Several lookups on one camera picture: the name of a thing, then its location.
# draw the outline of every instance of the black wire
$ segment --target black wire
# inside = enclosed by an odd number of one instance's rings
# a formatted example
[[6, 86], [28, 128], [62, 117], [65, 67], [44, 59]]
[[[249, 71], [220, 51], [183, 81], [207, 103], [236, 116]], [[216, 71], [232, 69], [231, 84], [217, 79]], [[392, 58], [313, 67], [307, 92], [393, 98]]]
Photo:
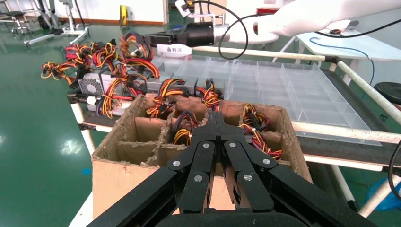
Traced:
[[77, 0], [75, 0], [75, 6], [76, 6], [77, 9], [78, 9], [79, 18], [81, 18], [82, 26], [84, 27], [84, 30], [85, 30], [85, 22], [84, 22], [84, 19], [82, 19], [81, 10], [79, 9]]
[[200, 14], [203, 14], [203, 9], [202, 9], [202, 4], [199, 3], [199, 11], [201, 12]]
[[210, 0], [208, 0], [208, 14], [210, 14]]
[[370, 34], [370, 33], [373, 33], [373, 32], [377, 32], [377, 31], [379, 31], [379, 30], [382, 30], [383, 28], [387, 28], [388, 26], [395, 25], [395, 24], [400, 23], [400, 22], [401, 22], [401, 19], [396, 20], [396, 21], [394, 21], [394, 22], [391, 22], [391, 23], [389, 23], [389, 24], [387, 24], [387, 25], [378, 27], [378, 28], [373, 29], [373, 30], [371, 30], [371, 31], [363, 32], [363, 33], [356, 34], [356, 35], [336, 36], [336, 35], [328, 35], [328, 34], [326, 34], [326, 33], [321, 33], [321, 32], [316, 32], [316, 33], [319, 34], [319, 35], [323, 35], [323, 36], [327, 36], [327, 37], [331, 37], [331, 38], [353, 38], [353, 37], [358, 37], [358, 36], [367, 35], [367, 34]]
[[398, 145], [395, 148], [394, 153], [391, 156], [387, 178], [389, 181], [391, 191], [394, 193], [395, 197], [397, 197], [397, 199], [399, 199], [401, 201], [401, 196], [398, 194], [397, 190], [394, 187], [394, 183], [392, 181], [392, 175], [394, 172], [394, 163], [395, 163], [395, 160], [397, 158], [397, 155], [398, 155], [398, 152], [400, 151], [400, 149], [401, 149], [401, 140], [400, 140], [400, 142], [398, 142]]
[[224, 33], [224, 35], [221, 37], [221, 39], [220, 39], [220, 43], [218, 44], [218, 53], [220, 54], [220, 56], [222, 57], [222, 58], [224, 58], [224, 59], [226, 59], [226, 60], [234, 60], [234, 59], [237, 59], [237, 58], [239, 58], [239, 57], [241, 57], [243, 54], [244, 54], [244, 52], [246, 51], [246, 48], [248, 48], [248, 32], [246, 31], [246, 27], [245, 27], [245, 24], [242, 22], [242, 19], [241, 18], [239, 18], [239, 16], [237, 16], [237, 14], [235, 14], [233, 11], [231, 11], [231, 10], [229, 10], [229, 9], [227, 9], [226, 7], [224, 7], [224, 6], [222, 6], [222, 5], [219, 5], [219, 4], [217, 4], [217, 3], [214, 3], [214, 2], [211, 2], [211, 1], [194, 1], [193, 2], [193, 4], [195, 4], [195, 3], [207, 3], [207, 4], [210, 4], [210, 5], [213, 5], [213, 6], [217, 6], [217, 7], [219, 7], [220, 9], [224, 9], [225, 11], [227, 11], [227, 12], [229, 12], [231, 15], [233, 15], [235, 18], [237, 18], [237, 21], [236, 22], [240, 22], [241, 23], [241, 25], [242, 25], [242, 27], [244, 28], [244, 31], [245, 31], [245, 36], [246, 36], [246, 42], [245, 42], [245, 47], [244, 47], [244, 50], [239, 54], [239, 55], [237, 55], [236, 57], [234, 57], [234, 58], [228, 58], [228, 57], [226, 57], [226, 56], [223, 56], [223, 54], [221, 53], [221, 43], [223, 42], [223, 38], [224, 38], [224, 36], [226, 35], [226, 33], [227, 33], [227, 31]]
[[[267, 14], [252, 14], [252, 15], [245, 16], [245, 17], [243, 17], [243, 18], [238, 18], [238, 17], [236, 17], [237, 20], [236, 20], [232, 25], [230, 25], [230, 26], [227, 28], [226, 32], [222, 35], [222, 37], [221, 37], [221, 39], [220, 39], [220, 42], [218, 43], [218, 53], [220, 54], [220, 56], [221, 56], [222, 58], [224, 58], [224, 59], [227, 59], [227, 60], [234, 60], [234, 59], [237, 59], [237, 58], [241, 57], [241, 55], [243, 55], [243, 53], [246, 51], [246, 48], [248, 47], [248, 33], [247, 33], [247, 31], [246, 31], [245, 25], [244, 25], [244, 23], [242, 22], [242, 20], [247, 19], [247, 18], [250, 18], [250, 17], [258, 17], [258, 16], [264, 16], [264, 15], [267, 15]], [[223, 39], [224, 39], [224, 37], [226, 36], [227, 32], [228, 32], [237, 22], [240, 22], [240, 23], [243, 25], [244, 29], [245, 29], [245, 35], [246, 35], [246, 44], [245, 44], [245, 48], [244, 48], [244, 50], [242, 51], [242, 53], [240, 53], [240, 54], [239, 54], [238, 56], [236, 56], [235, 58], [226, 58], [226, 57], [224, 57], [224, 56], [221, 54], [221, 45], [222, 45], [222, 43], [223, 43]]]

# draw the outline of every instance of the metal stand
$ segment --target metal stand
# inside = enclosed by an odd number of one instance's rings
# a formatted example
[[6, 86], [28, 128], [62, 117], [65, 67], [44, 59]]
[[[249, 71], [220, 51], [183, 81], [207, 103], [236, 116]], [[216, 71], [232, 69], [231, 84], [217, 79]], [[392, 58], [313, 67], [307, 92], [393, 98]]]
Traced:
[[74, 24], [73, 24], [71, 8], [69, 6], [66, 6], [66, 7], [68, 8], [68, 11], [70, 12], [69, 13], [70, 16], [68, 17], [68, 21], [69, 21], [69, 25], [70, 25], [69, 29], [64, 28], [63, 33], [60, 35], [48, 34], [48, 35], [44, 35], [44, 36], [36, 38], [36, 39], [24, 41], [24, 44], [26, 46], [29, 46], [29, 45], [35, 44], [37, 42], [53, 38], [53, 37], [64, 36], [64, 35], [77, 35], [78, 37], [70, 42], [70, 44], [75, 44], [76, 42], [83, 39], [86, 35], [88, 35], [88, 33], [89, 33], [88, 28], [85, 28], [84, 30], [76, 30], [76, 28], [74, 27]]

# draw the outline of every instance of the white metal pipe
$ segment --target white metal pipe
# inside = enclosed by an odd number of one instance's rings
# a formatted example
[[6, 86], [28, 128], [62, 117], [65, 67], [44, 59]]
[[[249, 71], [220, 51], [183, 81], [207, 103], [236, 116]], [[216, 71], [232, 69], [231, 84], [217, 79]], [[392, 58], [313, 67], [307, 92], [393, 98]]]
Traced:
[[[394, 182], [394, 186], [397, 186], [401, 182], [401, 177], [397, 175], [392, 176], [392, 181]], [[364, 204], [364, 206], [359, 210], [359, 214], [363, 217], [367, 218], [369, 214], [371, 214], [376, 207], [390, 194], [391, 188], [388, 180], [386, 180], [382, 186], [373, 194], [373, 196], [369, 199], [368, 202]]]
[[307, 162], [316, 162], [316, 163], [323, 163], [323, 164], [328, 164], [328, 165], [345, 166], [345, 167], [351, 167], [351, 168], [355, 168], [355, 169], [366, 169], [366, 170], [377, 171], [377, 172], [380, 172], [383, 170], [383, 166], [381, 166], [379, 164], [369, 164], [369, 163], [350, 161], [350, 160], [345, 160], [345, 159], [319, 157], [319, 156], [308, 155], [308, 154], [304, 154], [304, 159]]
[[[207, 52], [218, 52], [218, 47], [215, 46], [198, 46], [193, 47], [193, 51], [207, 51]], [[222, 47], [221, 52], [223, 53], [232, 53], [232, 54], [240, 54], [242, 49], [236, 48], [226, 48]], [[244, 55], [252, 55], [252, 56], [262, 56], [262, 57], [279, 57], [279, 58], [289, 58], [289, 59], [301, 59], [301, 60], [309, 60], [309, 61], [324, 61], [325, 57], [321, 55], [309, 55], [309, 54], [298, 54], [298, 53], [279, 53], [273, 51], [256, 51], [256, 50], [246, 50]]]
[[347, 182], [342, 175], [342, 172], [338, 166], [330, 165], [331, 169], [333, 170], [334, 176], [336, 177], [342, 192], [344, 193], [345, 199], [348, 201], [355, 201], [354, 196], [352, 195], [351, 190], [348, 187]]
[[84, 122], [84, 113], [82, 112], [82, 108], [79, 103], [71, 104], [72, 111], [77, 119], [78, 124], [82, 124]]
[[[286, 43], [283, 48], [279, 51], [280, 53], [283, 53], [284, 51], [286, 51], [286, 49], [291, 45], [291, 43], [293, 43], [295, 41], [295, 36], [293, 36], [288, 43]], [[278, 57], [273, 58], [273, 60], [271, 62], [276, 62], [278, 59]]]
[[87, 145], [89, 154], [92, 155], [96, 150], [95, 144], [93, 143], [92, 136], [90, 135], [90, 130], [85, 129], [81, 130], [82, 136], [84, 137], [85, 144]]
[[112, 130], [113, 130], [113, 127], [103, 126], [103, 125], [96, 126], [96, 131], [111, 132]]
[[377, 92], [372, 86], [370, 86], [364, 79], [362, 79], [356, 72], [354, 72], [348, 65], [340, 61], [337, 65], [349, 76], [351, 79], [358, 84], [362, 90], [366, 92], [379, 106], [381, 106], [391, 117], [394, 118], [398, 124], [401, 124], [401, 112], [391, 104], [386, 98], [384, 98], [379, 92]]
[[68, 22], [70, 24], [70, 31], [73, 32], [74, 31], [74, 19], [72, 18], [72, 11], [71, 11], [70, 5], [66, 5], [65, 7], [67, 8], [67, 12], [69, 12]]
[[[301, 42], [299, 42], [298, 54], [303, 54], [303, 53], [304, 53], [304, 50], [305, 50], [305, 45], [303, 45]], [[295, 60], [295, 64], [300, 64], [300, 63], [301, 63], [301, 60], [302, 60], [302, 59], [297, 58], [297, 59]]]
[[332, 136], [343, 136], [343, 137], [362, 139], [362, 140], [373, 140], [385, 143], [398, 143], [400, 142], [401, 139], [401, 134], [391, 133], [391, 132], [352, 129], [341, 126], [306, 123], [306, 122], [292, 121], [291, 123], [295, 131], [319, 133]]

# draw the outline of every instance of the cardboard box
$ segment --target cardboard box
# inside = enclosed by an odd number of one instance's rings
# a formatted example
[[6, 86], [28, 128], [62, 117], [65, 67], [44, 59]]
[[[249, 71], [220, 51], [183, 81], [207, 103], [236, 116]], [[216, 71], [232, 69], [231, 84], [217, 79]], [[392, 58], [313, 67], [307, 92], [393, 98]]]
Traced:
[[[92, 155], [94, 218], [155, 172], [158, 166], [166, 166], [170, 159], [186, 148], [185, 145], [169, 144], [171, 128], [182, 111], [194, 112], [200, 125], [207, 123], [208, 108], [195, 97], [171, 97], [177, 101], [171, 112], [160, 118], [146, 117], [146, 110], [154, 106], [154, 96], [146, 94], [137, 97]], [[221, 101], [220, 106], [226, 123], [242, 124], [244, 103]], [[286, 110], [265, 105], [257, 105], [257, 108], [271, 122], [270, 131], [262, 133], [263, 138], [273, 150], [284, 150], [279, 163], [312, 182]], [[219, 168], [216, 175], [210, 207], [233, 210], [234, 205]]]

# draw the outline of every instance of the metal frame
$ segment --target metal frame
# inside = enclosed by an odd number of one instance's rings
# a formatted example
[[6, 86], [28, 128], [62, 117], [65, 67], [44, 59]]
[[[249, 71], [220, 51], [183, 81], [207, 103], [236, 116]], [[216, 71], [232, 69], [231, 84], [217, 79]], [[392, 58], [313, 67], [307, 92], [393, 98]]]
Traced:
[[[7, 3], [7, 0], [4, 0], [3, 2], [6, 5], [7, 10], [10, 12], [10, 7], [9, 7], [9, 5]], [[24, 12], [24, 13], [35, 13], [35, 12], [39, 11], [39, 10], [35, 10], [34, 9], [34, 6], [33, 6], [31, 0], [29, 0], [29, 2], [31, 3], [32, 9], [28, 9], [28, 10], [23, 10], [22, 9], [21, 4], [19, 3], [19, 0], [16, 0], [16, 2], [17, 2], [17, 5], [18, 5], [18, 8], [19, 8], [19, 11], [21, 11], [21, 12]], [[31, 31], [31, 27], [29, 26], [29, 22], [28, 22], [28, 20], [27, 20], [27, 18], [25, 16], [25, 14], [23, 15], [23, 17], [24, 17], [23, 23], [26, 23], [26, 26], [27, 26], [28, 30]], [[6, 19], [6, 18], [9, 18], [9, 16], [0, 17], [0, 22], [3, 22], [3, 23], [15, 23], [14, 20], [3, 20], [3, 19]]]
[[[204, 51], [204, 52], [218, 52], [217, 47], [213, 46], [201, 46], [192, 48], [193, 51]], [[221, 48], [223, 53], [233, 53], [239, 54], [242, 52], [242, 49], [234, 49], [234, 48]], [[326, 57], [321, 55], [308, 55], [308, 54], [296, 54], [296, 53], [285, 53], [285, 52], [269, 52], [269, 51], [258, 51], [258, 50], [246, 50], [244, 55], [253, 55], [253, 56], [263, 56], [263, 57], [279, 57], [279, 58], [288, 58], [288, 59], [300, 59], [300, 60], [309, 60], [309, 61], [325, 61]], [[388, 100], [386, 100], [383, 96], [381, 96], [373, 87], [367, 84], [356, 72], [354, 72], [349, 66], [347, 66], [344, 62], [339, 61], [337, 63], [332, 63], [330, 66], [330, 71], [334, 71], [336, 67], [340, 67], [345, 73], [350, 75], [350, 77], [369, 95], [371, 96], [386, 112], [388, 112], [398, 123], [401, 124], [401, 112], [394, 107]], [[84, 124], [82, 109], [79, 104], [71, 104], [71, 108], [73, 109], [74, 115], [76, 116], [77, 122], [79, 124]], [[368, 130], [356, 130], [349, 129], [340, 126], [329, 126], [329, 125], [321, 125], [314, 123], [305, 123], [305, 122], [292, 122], [293, 127], [298, 131], [305, 132], [314, 132], [320, 134], [327, 135], [336, 135], [336, 136], [348, 136], [357, 139], [368, 139], [379, 142], [387, 142], [387, 143], [398, 143], [401, 139], [401, 134], [396, 133], [388, 133], [382, 131], [368, 131]], [[102, 126], [102, 125], [88, 125], [93, 130], [110, 132], [112, 127]], [[88, 146], [89, 152], [92, 154], [95, 150], [94, 143], [92, 141], [89, 129], [83, 128], [82, 136], [84, 137], [85, 143]], [[344, 182], [342, 175], [340, 176], [340, 172], [338, 166], [347, 166], [353, 168], [367, 169], [372, 171], [382, 171], [383, 166], [378, 166], [374, 164], [366, 164], [360, 163], [352, 160], [338, 160], [331, 158], [322, 158], [322, 157], [314, 157], [311, 155], [305, 155], [304, 158], [306, 161], [329, 164], [333, 168], [333, 170], [337, 174], [337, 179], [340, 182]], [[396, 175], [393, 176], [394, 185], [396, 186], [401, 182], [401, 177]], [[342, 184], [341, 187], [345, 191], [346, 197], [349, 200], [352, 200], [352, 195], [349, 193], [348, 186]], [[360, 210], [360, 214], [364, 217], [367, 217], [380, 202], [391, 192], [388, 187], [388, 181], [386, 181], [380, 190], [378, 190], [373, 197], [362, 207]]]
[[67, 30], [65, 28], [65, 29], [63, 29], [63, 33], [60, 35], [48, 34], [48, 35], [44, 35], [44, 36], [41, 36], [36, 39], [26, 40], [26, 41], [24, 41], [24, 44], [29, 46], [29, 45], [35, 44], [37, 42], [53, 38], [53, 37], [59, 37], [59, 36], [64, 36], [64, 35], [77, 35], [78, 37], [70, 42], [70, 45], [71, 45], [71, 44], [75, 44], [79, 40], [83, 39], [86, 35], [88, 35], [89, 30], [87, 27], [84, 30], [76, 30], [76, 28], [74, 27], [74, 24], [73, 24], [71, 8], [69, 6], [66, 6], [66, 7], [68, 8], [68, 11], [70, 12], [69, 17], [68, 17], [68, 21], [69, 21], [69, 25], [70, 25], [69, 30]]

